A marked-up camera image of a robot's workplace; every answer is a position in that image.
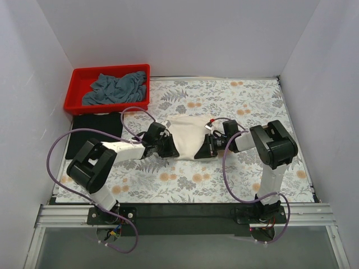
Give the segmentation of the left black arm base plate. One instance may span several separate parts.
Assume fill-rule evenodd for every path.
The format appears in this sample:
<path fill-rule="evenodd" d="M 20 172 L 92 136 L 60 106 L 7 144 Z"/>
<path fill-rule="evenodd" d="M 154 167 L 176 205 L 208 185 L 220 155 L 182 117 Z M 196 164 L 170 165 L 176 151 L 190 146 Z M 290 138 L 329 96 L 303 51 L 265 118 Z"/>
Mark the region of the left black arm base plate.
<path fill-rule="evenodd" d="M 136 222 L 137 209 L 135 207 L 117 207 L 113 211 L 115 214 L 129 219 L 132 223 Z M 127 225 L 127 223 L 121 218 L 103 212 L 97 207 L 92 207 L 89 209 L 86 223 L 88 225 L 115 225 L 121 223 Z"/>

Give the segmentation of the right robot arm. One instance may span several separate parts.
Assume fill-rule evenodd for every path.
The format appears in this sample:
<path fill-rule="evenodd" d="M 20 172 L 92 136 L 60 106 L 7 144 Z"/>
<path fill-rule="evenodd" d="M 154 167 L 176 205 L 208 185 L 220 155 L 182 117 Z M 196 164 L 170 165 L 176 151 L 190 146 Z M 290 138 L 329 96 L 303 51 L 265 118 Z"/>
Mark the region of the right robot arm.
<path fill-rule="evenodd" d="M 196 160 L 214 158 L 219 151 L 239 153 L 256 149 L 263 163 L 260 188 L 252 201 L 236 198 L 240 205 L 233 210 L 234 219 L 239 224 L 256 222 L 266 227 L 277 220 L 287 221 L 281 205 L 280 193 L 284 172 L 298 154 L 298 147 L 292 136 L 279 120 L 265 126 L 257 125 L 244 129 L 234 119 L 223 118 L 223 131 L 214 130 L 215 119 L 206 128 L 211 130 L 205 135 L 204 142 L 195 154 Z"/>

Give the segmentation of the cream white t shirt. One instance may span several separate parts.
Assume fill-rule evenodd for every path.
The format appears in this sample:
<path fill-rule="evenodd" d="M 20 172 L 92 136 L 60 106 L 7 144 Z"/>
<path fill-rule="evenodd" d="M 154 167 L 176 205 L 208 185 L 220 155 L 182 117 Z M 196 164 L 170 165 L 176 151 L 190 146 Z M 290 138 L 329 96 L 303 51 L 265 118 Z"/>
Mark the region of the cream white t shirt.
<path fill-rule="evenodd" d="M 210 134 L 210 130 L 205 128 L 213 116 L 211 114 L 202 115 L 171 115 L 162 122 L 170 134 L 173 136 L 174 145 L 179 153 L 179 157 L 174 157 L 176 161 L 214 161 L 218 157 L 194 159 L 205 140 L 205 135 Z"/>

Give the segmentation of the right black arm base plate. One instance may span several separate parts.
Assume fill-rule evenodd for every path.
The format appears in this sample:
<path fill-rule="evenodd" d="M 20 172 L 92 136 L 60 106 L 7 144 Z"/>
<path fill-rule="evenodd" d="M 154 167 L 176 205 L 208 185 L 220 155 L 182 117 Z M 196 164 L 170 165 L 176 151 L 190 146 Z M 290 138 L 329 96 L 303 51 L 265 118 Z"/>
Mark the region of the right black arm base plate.
<path fill-rule="evenodd" d="M 234 221 L 238 224 L 268 224 L 275 222 L 276 224 L 284 224 L 287 221 L 287 216 L 283 206 L 277 209 L 264 210 L 261 212 L 259 209 L 251 205 L 243 205 L 236 207 L 233 211 Z"/>

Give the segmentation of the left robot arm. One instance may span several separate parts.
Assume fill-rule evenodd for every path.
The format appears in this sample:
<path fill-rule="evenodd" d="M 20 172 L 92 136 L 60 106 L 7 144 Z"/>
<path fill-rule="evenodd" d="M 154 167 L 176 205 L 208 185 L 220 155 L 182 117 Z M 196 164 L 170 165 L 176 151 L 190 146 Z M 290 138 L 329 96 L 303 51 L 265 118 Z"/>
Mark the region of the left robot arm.
<path fill-rule="evenodd" d="M 96 204 L 96 214 L 107 224 L 119 219 L 119 202 L 105 186 L 112 166 L 126 160 L 179 157 L 174 139 L 166 126 L 154 122 L 128 142 L 85 142 L 67 168 L 67 175 L 84 189 Z"/>

